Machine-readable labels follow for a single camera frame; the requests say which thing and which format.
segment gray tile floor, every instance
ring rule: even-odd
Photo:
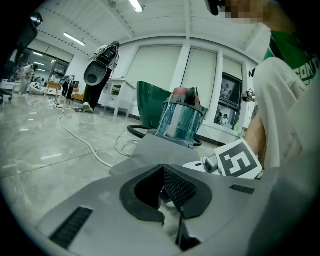
[[[14,95],[11,102],[5,98],[0,105],[0,186],[12,211],[33,225],[81,188],[110,176],[110,168],[61,127],[58,117],[62,110],[52,105],[53,99],[32,95]],[[115,149],[116,138],[128,125],[141,124],[103,109],[89,114],[68,108],[61,120],[111,165],[127,159]],[[132,139],[137,138],[125,132],[119,144]],[[134,147],[129,143],[125,151],[130,153]],[[204,142],[196,150],[205,157],[214,148]],[[168,219],[177,217],[174,211],[164,211]]]

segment white ceiling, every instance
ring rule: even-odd
[[[38,38],[51,38],[91,56],[101,45],[156,36],[200,38],[226,45],[261,61],[270,32],[264,25],[243,24],[224,13],[213,16],[204,0],[140,0],[136,13],[129,0],[48,0],[39,12],[44,20]],[[83,41],[81,46],[64,32]]]

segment black mesh grille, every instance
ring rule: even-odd
[[[67,249],[83,225],[86,223],[93,210],[79,207],[71,216],[52,234],[50,240]]]
[[[240,185],[237,185],[237,184],[233,184],[230,187],[230,189],[235,190],[235,191],[239,191],[239,192],[242,192],[242,193],[250,194],[250,195],[252,195],[255,192],[254,188],[246,187],[246,186],[240,186]]]
[[[164,170],[164,187],[176,207],[183,206],[197,192],[196,186],[166,169]]]

